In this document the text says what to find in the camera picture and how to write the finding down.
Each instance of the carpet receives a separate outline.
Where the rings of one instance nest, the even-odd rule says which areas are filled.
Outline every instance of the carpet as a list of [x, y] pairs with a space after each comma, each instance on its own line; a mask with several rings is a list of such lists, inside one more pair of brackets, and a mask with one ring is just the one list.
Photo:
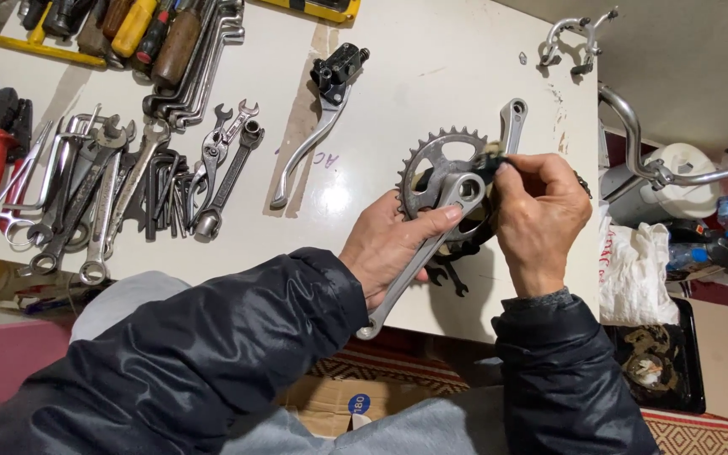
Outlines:
[[[360, 343], [350, 343], [340, 353], [319, 360], [311, 376], [334, 379], [390, 378], [430, 388], [437, 395], [468, 388], [443, 362], [418, 359]], [[714, 415], [679, 415], [643, 409], [653, 438], [665, 455], [728, 455], [728, 420]]]

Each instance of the person's right hand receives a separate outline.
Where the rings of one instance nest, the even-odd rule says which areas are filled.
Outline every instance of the person's right hand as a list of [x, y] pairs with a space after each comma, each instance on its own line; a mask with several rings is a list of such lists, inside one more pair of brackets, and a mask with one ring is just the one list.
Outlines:
[[510, 155], [493, 176], [500, 198], [496, 236], [519, 297], [564, 286], [566, 256], [592, 216], [589, 196], [558, 155]]

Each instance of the black jacket sleeve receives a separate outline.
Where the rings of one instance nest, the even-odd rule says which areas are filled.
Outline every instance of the black jacket sleeve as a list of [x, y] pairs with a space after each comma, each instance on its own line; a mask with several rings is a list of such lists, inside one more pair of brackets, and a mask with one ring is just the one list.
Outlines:
[[658, 453], [611, 341], [583, 300], [564, 288], [502, 304], [492, 324], [513, 455]]
[[367, 324], [361, 285], [299, 249], [142, 305], [0, 406], [0, 453], [217, 453], [236, 416]]

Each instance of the white container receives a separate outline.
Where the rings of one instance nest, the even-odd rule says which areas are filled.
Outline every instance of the white container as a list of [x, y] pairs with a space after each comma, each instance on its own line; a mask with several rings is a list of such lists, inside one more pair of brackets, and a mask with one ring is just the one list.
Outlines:
[[[660, 159], [676, 175], [694, 176], [716, 170], [703, 151], [689, 144], [675, 143], [655, 150], [646, 156], [645, 163]], [[601, 194], [609, 194], [631, 175], [624, 164], [609, 169], [600, 181]], [[632, 228], [640, 222], [654, 224], [671, 218], [702, 219], [715, 213], [720, 193], [717, 182], [686, 187], [668, 185], [653, 191], [649, 182], [642, 181], [613, 202], [608, 213], [618, 224]]]

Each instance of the white plastic bag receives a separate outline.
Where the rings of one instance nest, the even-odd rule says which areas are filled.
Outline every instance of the white plastic bag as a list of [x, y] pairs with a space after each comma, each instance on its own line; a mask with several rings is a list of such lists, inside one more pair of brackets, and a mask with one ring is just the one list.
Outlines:
[[600, 323], [606, 326], [678, 324], [667, 295], [669, 235], [662, 224], [610, 226], [600, 253]]

